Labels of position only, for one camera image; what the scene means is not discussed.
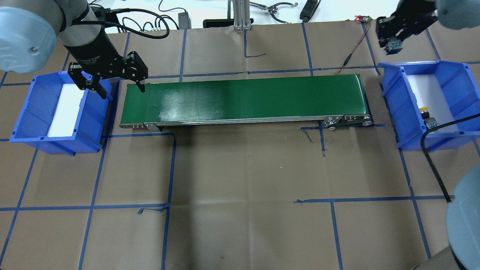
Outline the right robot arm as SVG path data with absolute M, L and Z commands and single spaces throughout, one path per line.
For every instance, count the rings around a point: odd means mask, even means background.
M 439 22 L 448 29 L 479 26 L 478 0 L 401 0 L 389 17 L 376 23 L 378 43 L 388 55 L 403 41 Z M 420 150 L 446 200 L 448 247 L 415 270 L 479 269 L 479 165 L 469 170 L 449 195 L 431 152 L 454 149 L 479 138 L 479 87 L 467 64 L 444 60 L 379 63 L 382 96 L 403 150 Z

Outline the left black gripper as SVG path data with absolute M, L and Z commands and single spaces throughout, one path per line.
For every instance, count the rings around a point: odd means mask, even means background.
M 103 26 L 70 26 L 60 33 L 60 40 L 82 69 L 69 69 L 67 74 L 81 90 L 96 92 L 101 99 L 107 92 L 100 79 L 123 78 L 135 82 L 139 91 L 146 91 L 149 69 L 137 52 L 122 58 Z

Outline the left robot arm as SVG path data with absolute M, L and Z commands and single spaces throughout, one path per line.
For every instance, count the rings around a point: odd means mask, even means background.
M 102 79 L 135 82 L 141 92 L 149 69 L 135 51 L 119 55 L 105 27 L 120 24 L 98 17 L 86 0 L 2 0 L 1 70 L 31 74 L 41 70 L 58 41 L 74 58 L 67 73 L 81 90 L 105 99 Z

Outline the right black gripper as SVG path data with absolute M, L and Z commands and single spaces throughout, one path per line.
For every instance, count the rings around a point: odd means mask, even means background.
M 391 37 L 418 35 L 437 21 L 434 0 L 401 0 L 390 17 L 376 19 L 376 35 L 381 48 Z

